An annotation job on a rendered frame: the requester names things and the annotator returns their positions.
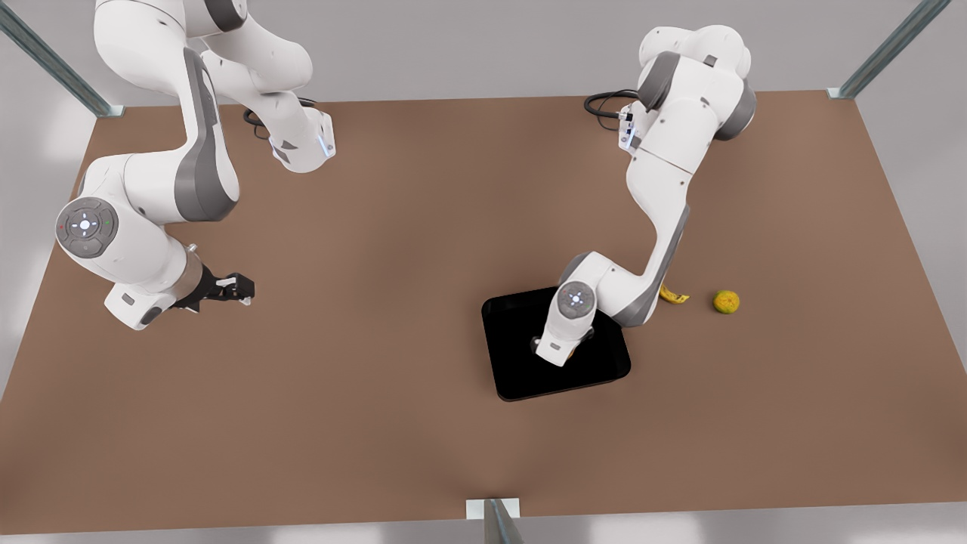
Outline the black square tray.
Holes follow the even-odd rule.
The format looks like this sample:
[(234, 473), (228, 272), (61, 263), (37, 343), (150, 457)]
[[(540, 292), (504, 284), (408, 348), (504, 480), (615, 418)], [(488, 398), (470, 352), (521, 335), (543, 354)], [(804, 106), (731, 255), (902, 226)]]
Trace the black square tray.
[(595, 313), (593, 333), (563, 367), (534, 354), (554, 288), (488, 299), (481, 307), (488, 355), (498, 396), (523, 400), (546, 394), (604, 385), (631, 372), (623, 330), (611, 317)]

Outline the silver frame post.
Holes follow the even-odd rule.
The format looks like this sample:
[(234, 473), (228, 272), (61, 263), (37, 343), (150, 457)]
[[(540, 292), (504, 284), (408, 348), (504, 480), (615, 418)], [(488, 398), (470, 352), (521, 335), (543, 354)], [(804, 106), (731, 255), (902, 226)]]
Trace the silver frame post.
[(109, 104), (51, 46), (13, 10), (0, 0), (0, 31), (33, 59), (90, 113), (99, 118), (117, 118), (124, 114), (120, 104)]
[(877, 76), (894, 61), (895, 58), (919, 34), (932, 24), (940, 14), (950, 6), (952, 0), (921, 0), (904, 21), (839, 87), (828, 88), (826, 95), (830, 100), (856, 100), (857, 96), (867, 88)]
[(467, 499), (467, 520), (483, 520), (483, 544), (525, 544), (515, 519), (521, 517), (519, 498)]

